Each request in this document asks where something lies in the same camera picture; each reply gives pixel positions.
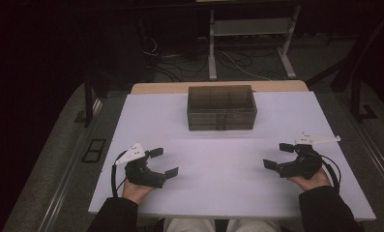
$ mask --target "white tabletop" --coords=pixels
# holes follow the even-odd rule
[[[116,157],[140,142],[145,150],[164,148],[148,160],[157,172],[179,167],[179,175],[151,192],[139,213],[174,218],[298,218],[296,185],[265,169],[263,159],[293,161],[279,143],[294,143],[303,132],[333,134],[313,92],[254,93],[253,130],[189,131],[187,94],[129,95],[113,136],[89,212],[112,196],[111,166]],[[375,215],[337,142],[313,145],[340,167],[340,194],[359,220]],[[118,166],[117,183],[123,181]]]

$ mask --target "transparent plastic box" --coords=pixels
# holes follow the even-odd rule
[[[189,87],[190,131],[252,130],[256,115],[250,85]]]

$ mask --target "floor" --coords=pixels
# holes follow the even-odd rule
[[[218,81],[285,80],[287,79],[277,47],[283,38],[238,37],[220,38],[216,43]],[[342,59],[354,44],[353,40],[328,37],[296,37],[288,57],[297,78],[308,80]],[[176,53],[169,47],[148,45],[154,82],[208,81],[207,41],[200,38],[194,49]],[[377,119],[358,124],[349,114],[349,91],[334,93],[330,84],[335,73],[310,87],[335,134],[340,146],[377,219],[364,221],[367,232],[384,232],[384,104],[369,86],[363,85],[362,103],[368,104]],[[93,219],[87,213],[91,194],[102,170],[103,161],[115,124],[124,105],[126,90],[111,91],[106,99],[96,101],[95,119],[83,127],[84,93],[80,86],[65,105],[52,134],[22,194],[7,221],[5,231],[85,231]],[[80,158],[93,139],[105,139],[98,163],[85,163]],[[143,218],[139,223],[153,222]],[[293,232],[303,231],[300,220],[281,221]]]

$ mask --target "dark background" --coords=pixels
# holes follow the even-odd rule
[[[356,36],[383,12],[384,0],[308,5],[296,34]],[[222,16],[230,14],[224,11]],[[247,15],[240,11],[232,16]],[[172,44],[208,33],[207,11],[148,18],[154,28],[150,36]],[[0,1],[0,231],[59,113],[84,79],[94,83],[100,97],[113,88],[150,81],[137,21],[137,14],[77,15],[63,0]],[[173,33],[176,28],[183,33]],[[366,62],[378,61],[384,75],[384,35],[380,41]],[[384,93],[384,80],[365,79]]]

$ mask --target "metal frame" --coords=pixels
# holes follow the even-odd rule
[[[272,23],[273,20],[275,22],[281,22],[281,20],[285,20],[285,18],[274,18],[274,19],[258,19],[258,20],[228,20],[228,21],[215,21],[214,19],[214,10],[211,10],[210,12],[210,51],[209,51],[209,78],[210,80],[216,80],[217,79],[217,72],[216,72],[216,59],[215,59],[215,50],[214,50],[214,37],[215,36],[229,36],[229,35],[252,35],[252,34],[285,34],[285,42],[282,45],[282,47],[278,48],[278,53],[282,62],[282,65],[284,66],[285,72],[289,79],[294,79],[296,77],[296,74],[294,72],[294,69],[291,66],[290,61],[287,57],[288,48],[291,43],[291,39],[294,34],[294,29],[297,23],[297,18],[300,13],[301,6],[297,5],[294,7],[293,15],[292,17],[289,17],[287,20],[287,30],[286,31],[280,31],[280,30],[274,30],[271,31],[255,31],[255,24],[261,24],[261,22],[264,22],[264,20],[267,20],[268,23]],[[219,23],[223,25],[226,25],[226,23],[232,24],[232,25],[238,25],[239,23],[254,23],[254,26],[247,26],[246,28],[242,29],[241,31],[234,30],[233,32],[222,30],[224,27],[219,27]]]

